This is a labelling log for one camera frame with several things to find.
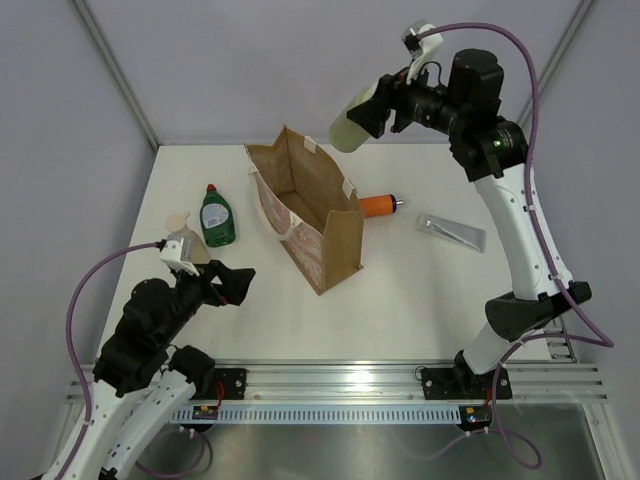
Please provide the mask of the beige pump bottle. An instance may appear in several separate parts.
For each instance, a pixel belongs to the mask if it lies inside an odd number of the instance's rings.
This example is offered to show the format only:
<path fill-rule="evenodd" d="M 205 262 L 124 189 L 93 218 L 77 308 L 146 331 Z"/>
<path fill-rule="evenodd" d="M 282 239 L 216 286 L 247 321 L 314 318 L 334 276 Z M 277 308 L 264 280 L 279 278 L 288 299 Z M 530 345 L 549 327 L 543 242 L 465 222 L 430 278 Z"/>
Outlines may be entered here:
<path fill-rule="evenodd" d="M 188 226 L 190 212 L 177 213 L 165 221 L 165 228 L 171 237 L 182 241 L 181 259 L 195 265 L 208 264 L 211 255 L 201 237 Z"/>

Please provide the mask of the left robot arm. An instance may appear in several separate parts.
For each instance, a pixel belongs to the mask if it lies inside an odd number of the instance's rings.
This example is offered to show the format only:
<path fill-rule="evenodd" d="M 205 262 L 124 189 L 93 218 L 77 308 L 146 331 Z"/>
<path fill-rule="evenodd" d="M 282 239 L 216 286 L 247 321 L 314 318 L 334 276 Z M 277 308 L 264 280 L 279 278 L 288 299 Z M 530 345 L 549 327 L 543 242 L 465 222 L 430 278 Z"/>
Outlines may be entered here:
<path fill-rule="evenodd" d="M 206 353 L 169 348 L 202 306 L 241 305 L 255 274 L 212 260 L 176 273 L 173 285 L 157 278 L 136 285 L 102 347 L 84 412 L 44 478 L 125 479 L 189 400 L 242 398 L 240 378 L 218 373 Z"/>

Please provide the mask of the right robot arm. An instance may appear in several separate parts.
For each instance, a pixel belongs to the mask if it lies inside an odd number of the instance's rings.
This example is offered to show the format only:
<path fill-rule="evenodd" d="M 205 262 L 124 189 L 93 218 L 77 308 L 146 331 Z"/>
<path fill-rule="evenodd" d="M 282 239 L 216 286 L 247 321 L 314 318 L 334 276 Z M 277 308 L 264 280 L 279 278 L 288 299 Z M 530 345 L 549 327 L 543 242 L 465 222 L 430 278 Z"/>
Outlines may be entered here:
<path fill-rule="evenodd" d="M 485 326 L 451 367 L 422 370 L 428 399 L 485 399 L 507 377 L 496 368 L 511 346 L 592 297 L 589 284 L 574 280 L 554 243 L 540 245 L 537 234 L 548 228 L 526 171 L 528 144 L 521 128 L 498 113 L 503 79 L 494 54 L 465 49 L 454 56 L 447 85 L 430 87 L 427 72 L 412 79 L 403 69 L 364 88 L 343 114 L 358 132 L 356 145 L 380 138 L 389 119 L 395 133 L 417 123 L 446 134 L 453 158 L 491 214 L 507 258 L 511 291 L 486 303 Z"/>

